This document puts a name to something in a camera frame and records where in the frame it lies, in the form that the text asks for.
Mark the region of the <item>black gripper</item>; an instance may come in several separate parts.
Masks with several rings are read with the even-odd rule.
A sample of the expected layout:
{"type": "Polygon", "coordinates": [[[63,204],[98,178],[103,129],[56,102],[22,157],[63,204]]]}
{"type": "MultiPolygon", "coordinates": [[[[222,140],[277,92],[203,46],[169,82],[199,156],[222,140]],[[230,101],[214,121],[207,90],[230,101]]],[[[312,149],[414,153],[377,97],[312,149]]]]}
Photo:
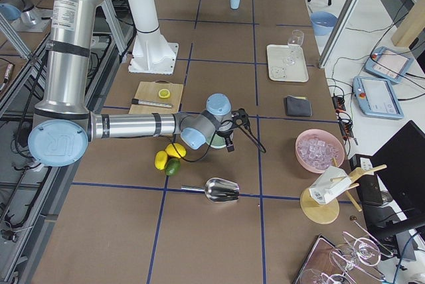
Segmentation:
{"type": "Polygon", "coordinates": [[[221,121],[217,134],[221,137],[226,137],[226,149],[228,152],[234,151],[234,144],[230,136],[235,129],[241,126],[245,129],[249,128],[249,118],[244,108],[231,111],[231,116],[221,121]]]}

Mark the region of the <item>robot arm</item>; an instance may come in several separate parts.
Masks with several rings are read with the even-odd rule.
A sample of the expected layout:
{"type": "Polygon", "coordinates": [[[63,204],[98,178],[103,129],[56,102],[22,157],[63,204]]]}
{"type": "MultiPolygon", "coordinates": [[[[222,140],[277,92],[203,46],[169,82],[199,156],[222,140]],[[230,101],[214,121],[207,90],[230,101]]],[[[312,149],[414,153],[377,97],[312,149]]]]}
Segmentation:
{"type": "Polygon", "coordinates": [[[29,29],[42,23],[41,14],[31,0],[1,0],[1,14],[8,21],[18,20],[29,29]]]}
{"type": "Polygon", "coordinates": [[[94,139],[180,135],[192,149],[216,136],[234,150],[232,132],[246,121],[224,94],[213,94],[193,116],[173,114],[95,114],[85,106],[86,75],[96,9],[104,0],[54,0],[43,99],[35,106],[28,146],[31,156],[51,167],[71,165],[94,139]]]}

